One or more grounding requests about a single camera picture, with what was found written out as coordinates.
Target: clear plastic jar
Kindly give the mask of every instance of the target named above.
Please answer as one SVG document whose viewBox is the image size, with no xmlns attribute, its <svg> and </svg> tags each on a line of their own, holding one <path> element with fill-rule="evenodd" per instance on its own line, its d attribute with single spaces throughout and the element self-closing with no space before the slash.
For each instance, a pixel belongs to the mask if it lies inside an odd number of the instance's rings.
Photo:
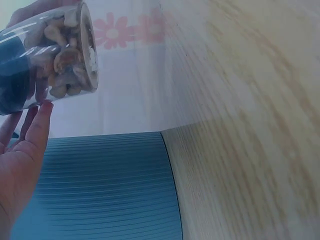
<svg viewBox="0 0 320 240">
<path fill-rule="evenodd" d="M 0 32 L 0 115 L 98 88 L 85 3 L 53 9 Z"/>
</svg>

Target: teal striped object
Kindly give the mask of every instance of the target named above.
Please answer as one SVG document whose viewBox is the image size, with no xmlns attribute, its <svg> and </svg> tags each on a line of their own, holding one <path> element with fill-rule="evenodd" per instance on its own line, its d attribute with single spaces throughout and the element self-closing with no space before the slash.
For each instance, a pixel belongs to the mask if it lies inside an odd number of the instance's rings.
<svg viewBox="0 0 320 240">
<path fill-rule="evenodd" d="M 182 240 L 159 132 L 50 139 L 12 240 Z"/>
</svg>

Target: light wood table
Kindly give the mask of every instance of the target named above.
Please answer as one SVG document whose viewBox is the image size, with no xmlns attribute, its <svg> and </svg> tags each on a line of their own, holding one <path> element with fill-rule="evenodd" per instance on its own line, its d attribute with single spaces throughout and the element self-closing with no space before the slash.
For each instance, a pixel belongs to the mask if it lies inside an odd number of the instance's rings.
<svg viewBox="0 0 320 240">
<path fill-rule="evenodd" d="M 159 6 L 163 66 L 136 60 L 149 124 L 176 126 L 184 240 L 320 239 L 319 1 Z"/>
</svg>

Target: cashew nut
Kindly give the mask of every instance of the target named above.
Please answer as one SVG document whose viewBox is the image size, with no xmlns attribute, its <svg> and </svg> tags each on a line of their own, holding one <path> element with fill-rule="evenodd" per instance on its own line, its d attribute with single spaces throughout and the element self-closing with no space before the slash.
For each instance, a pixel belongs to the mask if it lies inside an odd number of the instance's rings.
<svg viewBox="0 0 320 240">
<path fill-rule="evenodd" d="M 44 29 L 44 35 L 47 39 L 56 42 L 60 47 L 66 47 L 67 40 L 61 34 L 60 29 L 54 25 L 49 25 Z"/>
<path fill-rule="evenodd" d="M 65 72 L 68 66 L 78 64 L 82 61 L 80 51 L 74 48 L 66 48 L 62 50 L 54 59 L 54 70 L 58 74 Z"/>
<path fill-rule="evenodd" d="M 65 18 L 62 16 L 61 18 L 58 19 L 51 19 L 48 21 L 48 25 L 55 26 L 59 29 L 63 28 L 65 26 Z"/>
<path fill-rule="evenodd" d="M 50 94 L 56 99 L 63 99 L 67 94 L 67 85 L 55 86 L 50 90 Z"/>
<path fill-rule="evenodd" d="M 69 39 L 69 44 L 70 44 L 70 47 L 76 49 L 77 48 L 77 45 L 78 45 L 78 41 L 75 37 L 71 37 Z"/>
<path fill-rule="evenodd" d="M 51 87 L 56 86 L 56 75 L 54 73 L 48 77 L 48 85 Z"/>
<path fill-rule="evenodd" d="M 74 74 L 76 75 L 83 90 L 91 91 L 90 79 L 89 79 L 89 76 L 84 68 L 84 65 L 83 64 L 73 65 L 72 70 L 73 70 Z"/>
<path fill-rule="evenodd" d="M 79 81 L 77 77 L 73 74 L 73 72 L 65 72 L 61 75 L 58 75 L 55 80 L 54 80 L 55 86 L 60 86 L 60 85 L 77 85 L 79 84 Z"/>
<path fill-rule="evenodd" d="M 78 95 L 81 91 L 82 91 L 82 88 L 81 88 L 80 85 L 70 85 L 70 86 L 67 86 L 67 91 L 66 91 L 66 93 L 67 93 L 69 96 L 76 96 L 76 95 Z"/>
<path fill-rule="evenodd" d="M 77 11 L 70 10 L 64 14 L 64 25 L 66 27 L 75 28 L 78 24 Z"/>
<path fill-rule="evenodd" d="M 37 24 L 33 29 L 31 29 L 25 36 L 24 47 L 30 49 L 36 47 L 44 37 L 44 31 L 47 24 L 42 21 Z"/>
</svg>

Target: flower print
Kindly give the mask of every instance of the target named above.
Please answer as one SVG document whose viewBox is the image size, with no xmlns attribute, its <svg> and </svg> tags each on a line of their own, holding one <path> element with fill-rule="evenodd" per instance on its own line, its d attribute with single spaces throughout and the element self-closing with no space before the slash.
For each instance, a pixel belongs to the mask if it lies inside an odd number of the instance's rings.
<svg viewBox="0 0 320 240">
<path fill-rule="evenodd" d="M 135 27 L 136 39 L 144 44 L 163 43 L 165 40 L 164 16 L 158 8 L 151 15 L 142 14 L 138 17 L 139 25 Z"/>
<path fill-rule="evenodd" d="M 119 45 L 121 48 L 126 48 L 127 42 L 135 40 L 135 28 L 127 24 L 126 16 L 120 17 L 115 23 L 112 12 L 107 13 L 106 22 L 102 19 L 95 20 L 93 25 L 97 28 L 94 31 L 97 46 L 104 44 L 106 49 L 112 49 Z"/>
</svg>

